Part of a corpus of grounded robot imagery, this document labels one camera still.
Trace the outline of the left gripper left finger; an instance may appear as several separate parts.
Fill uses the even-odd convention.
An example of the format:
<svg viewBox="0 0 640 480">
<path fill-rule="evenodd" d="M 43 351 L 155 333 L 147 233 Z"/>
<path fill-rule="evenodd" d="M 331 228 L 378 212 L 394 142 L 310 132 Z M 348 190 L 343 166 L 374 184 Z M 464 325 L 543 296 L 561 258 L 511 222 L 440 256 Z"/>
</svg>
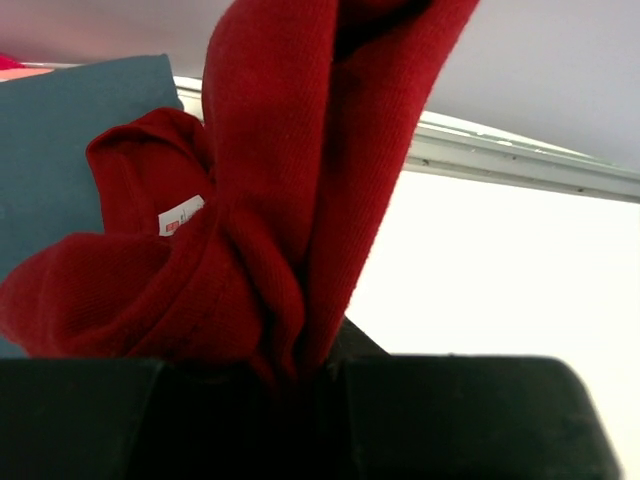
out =
<svg viewBox="0 0 640 480">
<path fill-rule="evenodd" d="M 5 479 L 315 479 L 306 438 L 274 431 L 246 373 L 156 360 L 1 363 Z"/>
</svg>

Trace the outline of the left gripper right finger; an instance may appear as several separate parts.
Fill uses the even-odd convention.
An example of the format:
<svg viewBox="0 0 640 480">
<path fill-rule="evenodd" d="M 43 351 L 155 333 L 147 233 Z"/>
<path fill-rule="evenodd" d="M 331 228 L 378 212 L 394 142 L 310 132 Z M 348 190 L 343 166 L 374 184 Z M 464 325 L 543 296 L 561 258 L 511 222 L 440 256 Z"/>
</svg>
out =
<svg viewBox="0 0 640 480">
<path fill-rule="evenodd" d="M 536 356 L 394 356 L 345 321 L 327 369 L 334 479 L 618 479 L 580 377 Z"/>
</svg>

